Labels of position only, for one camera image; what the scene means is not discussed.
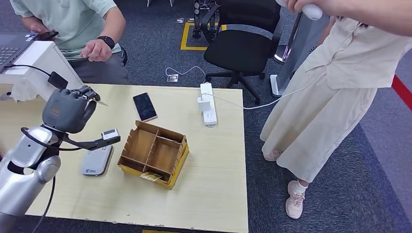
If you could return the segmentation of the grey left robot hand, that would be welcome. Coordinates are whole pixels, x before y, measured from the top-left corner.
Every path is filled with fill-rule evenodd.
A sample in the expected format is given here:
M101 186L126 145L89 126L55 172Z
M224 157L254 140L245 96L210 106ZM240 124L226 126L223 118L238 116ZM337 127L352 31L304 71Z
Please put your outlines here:
M87 85L72 90L56 89L43 109L43 124L61 132L79 133L100 100L100 95Z

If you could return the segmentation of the person's left hand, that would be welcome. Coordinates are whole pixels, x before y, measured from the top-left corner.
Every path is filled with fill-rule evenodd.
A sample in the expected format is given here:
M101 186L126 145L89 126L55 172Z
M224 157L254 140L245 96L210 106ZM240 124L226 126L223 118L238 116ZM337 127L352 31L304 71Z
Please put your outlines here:
M89 41L80 52L82 58L87 58L91 62L107 61L111 55L112 49L102 39Z
M286 0L285 3L291 12L296 13L301 12L303 7L309 4L315 4L320 7L324 0Z

